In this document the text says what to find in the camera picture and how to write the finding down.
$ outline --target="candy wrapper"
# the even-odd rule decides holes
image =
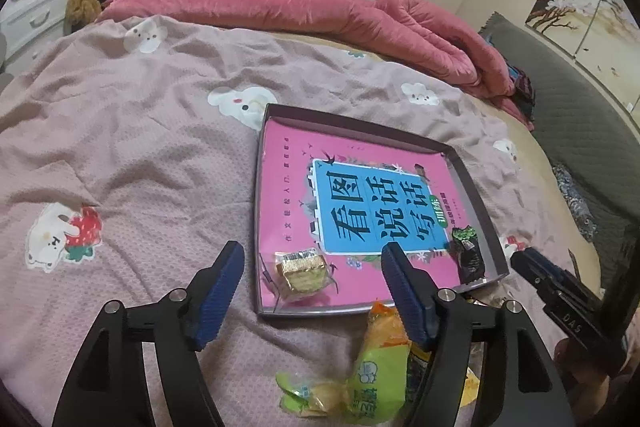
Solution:
[[[335,284],[330,268],[315,248],[292,253],[276,252],[273,284],[284,302],[295,302]]]
[[[280,406],[302,417],[340,416],[354,425],[392,419],[404,404],[410,341],[395,309],[375,303],[353,373],[346,382],[279,373]]]

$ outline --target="gold wrapped candy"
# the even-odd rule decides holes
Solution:
[[[276,269],[285,296],[307,296],[325,288],[330,277],[324,256],[315,248],[294,253],[276,252]]]

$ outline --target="blue gripper pad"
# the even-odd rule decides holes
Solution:
[[[218,336],[243,271],[244,249],[236,241],[228,241],[215,263],[191,280],[185,334],[194,351],[203,350]]]
[[[411,265],[398,243],[386,244],[381,261],[386,285],[407,336],[420,349],[429,351],[434,346],[440,325],[432,298],[437,292],[433,280],[427,272]],[[415,285],[421,286],[419,293],[414,289]]]

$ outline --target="plastic wrapper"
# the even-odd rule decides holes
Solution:
[[[336,285],[332,268],[316,248],[297,252],[276,252],[272,263],[264,266],[264,276],[278,303],[310,298],[330,285]]]
[[[469,284],[484,277],[484,260],[478,245],[478,233],[473,227],[453,229],[449,253],[458,264],[461,284]]]
[[[280,406],[302,417],[339,416],[345,423],[376,425],[404,405],[410,341],[395,309],[375,303],[360,354],[345,382],[279,373]]]

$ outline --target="gray cushion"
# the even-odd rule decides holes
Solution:
[[[601,258],[617,256],[624,224],[640,218],[640,143],[622,117],[551,44],[495,13],[480,31],[536,89],[533,136],[564,164],[598,221]],[[610,279],[611,266],[604,266]]]

